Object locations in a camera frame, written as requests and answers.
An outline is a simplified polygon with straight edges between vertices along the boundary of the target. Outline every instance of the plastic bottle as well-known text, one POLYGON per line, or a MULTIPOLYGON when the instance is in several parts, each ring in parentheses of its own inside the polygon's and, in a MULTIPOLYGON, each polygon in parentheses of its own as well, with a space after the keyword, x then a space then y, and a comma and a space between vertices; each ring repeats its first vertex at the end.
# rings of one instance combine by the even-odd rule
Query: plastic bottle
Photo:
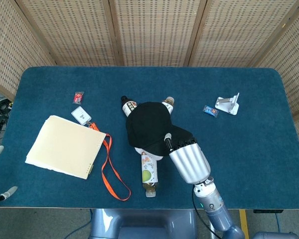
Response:
POLYGON ((162 104, 165 105, 166 108, 168 109, 169 114, 171 114, 171 112, 174 109, 174 101, 175 101, 174 98, 169 96, 169 97, 166 98, 166 100, 164 100, 162 102, 162 104))
POLYGON ((148 198, 155 197, 158 185, 157 162, 145 152, 142 152, 142 182, 146 189, 145 196, 148 198))
POLYGON ((121 97, 121 102, 122 110, 126 116, 129 116, 129 114, 138 106, 135 101, 127 98, 126 96, 121 97))

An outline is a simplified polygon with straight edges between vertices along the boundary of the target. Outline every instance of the blue tabletop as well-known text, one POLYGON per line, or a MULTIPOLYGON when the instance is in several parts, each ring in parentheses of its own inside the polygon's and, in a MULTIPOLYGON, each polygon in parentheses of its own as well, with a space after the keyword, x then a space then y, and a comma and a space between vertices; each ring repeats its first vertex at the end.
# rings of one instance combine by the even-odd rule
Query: blue tabletop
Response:
MULTIPOLYGON (((279 74, 264 68, 33 67, 25 71, 15 98, 0 156, 0 193, 18 186, 0 206, 190 209, 191 188, 169 157, 158 162, 159 187, 146 198, 140 155, 129 146, 122 95, 138 103, 175 98, 174 125, 194 134, 228 208, 299 208, 299 140, 279 74), (102 146, 87 180, 26 164, 44 121, 57 115, 75 122, 76 91, 102 132, 113 137, 111 158, 132 190, 120 202, 101 177, 102 146), (240 93, 236 116, 204 113, 217 97, 240 93)), ((105 170, 122 197, 125 188, 105 170)))

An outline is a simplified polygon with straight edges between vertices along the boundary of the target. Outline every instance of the cream folder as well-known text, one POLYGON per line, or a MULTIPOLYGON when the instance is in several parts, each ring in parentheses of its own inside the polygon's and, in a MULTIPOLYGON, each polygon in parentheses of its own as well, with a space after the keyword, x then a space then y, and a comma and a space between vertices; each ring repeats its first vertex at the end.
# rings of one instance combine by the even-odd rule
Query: cream folder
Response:
POLYGON ((50 116, 25 162, 87 179, 104 138, 105 133, 50 116))

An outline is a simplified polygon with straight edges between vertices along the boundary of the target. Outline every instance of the black cap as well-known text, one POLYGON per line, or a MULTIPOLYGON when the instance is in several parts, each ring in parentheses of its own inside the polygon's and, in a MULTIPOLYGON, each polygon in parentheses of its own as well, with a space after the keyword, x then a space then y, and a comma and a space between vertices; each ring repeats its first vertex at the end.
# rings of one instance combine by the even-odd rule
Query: black cap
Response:
POLYGON ((158 156, 169 154, 164 142, 167 133, 175 147, 192 138, 190 132, 172 125, 168 109, 158 102, 139 104, 128 116, 126 129, 131 146, 158 156))

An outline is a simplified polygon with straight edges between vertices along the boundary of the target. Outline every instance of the lanyard strap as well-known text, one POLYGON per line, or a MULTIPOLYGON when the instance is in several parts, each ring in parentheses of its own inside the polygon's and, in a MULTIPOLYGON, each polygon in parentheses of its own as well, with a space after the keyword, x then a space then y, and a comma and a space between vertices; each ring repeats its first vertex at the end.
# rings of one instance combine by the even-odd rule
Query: lanyard strap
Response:
MULTIPOLYGON (((96 126, 95 123, 91 123, 91 124, 89 125, 89 128, 99 131, 99 129, 97 128, 97 126, 96 126)), ((106 156, 106 160, 105 160, 105 162, 104 162, 103 165, 102 165, 102 179, 103 179, 103 182, 104 182, 104 184, 105 184, 105 187, 108 189, 108 191, 110 192, 110 194, 111 194, 113 197, 115 197, 116 199, 118 199, 118 200, 120 200, 120 201, 127 201, 127 200, 130 198, 132 192, 131 192, 131 190, 128 188, 128 186, 123 182, 123 180, 121 179, 119 173, 115 170, 115 168, 114 168, 114 166, 113 166, 113 164, 112 164, 112 162, 111 162, 111 159, 110 159, 110 149, 111 149, 111 146, 112 146, 112 137, 111 137, 108 133, 106 134, 106 137, 109 137, 109 142, 107 143, 105 139, 103 140, 103 145, 104 145, 105 148, 106 148, 107 156, 106 156), (126 198, 123 198, 123 199, 120 198, 120 197, 114 192, 112 186, 110 185, 109 181, 108 181, 107 178, 105 177, 105 174, 103 173, 103 170, 104 170, 104 168, 105 168, 105 166, 106 166, 106 164, 107 164, 108 162, 110 163, 110 166, 111 166, 113 172, 115 173, 116 177, 119 179, 119 181, 120 181, 120 182, 127 188, 127 190, 129 191, 129 195, 128 195, 126 198)))

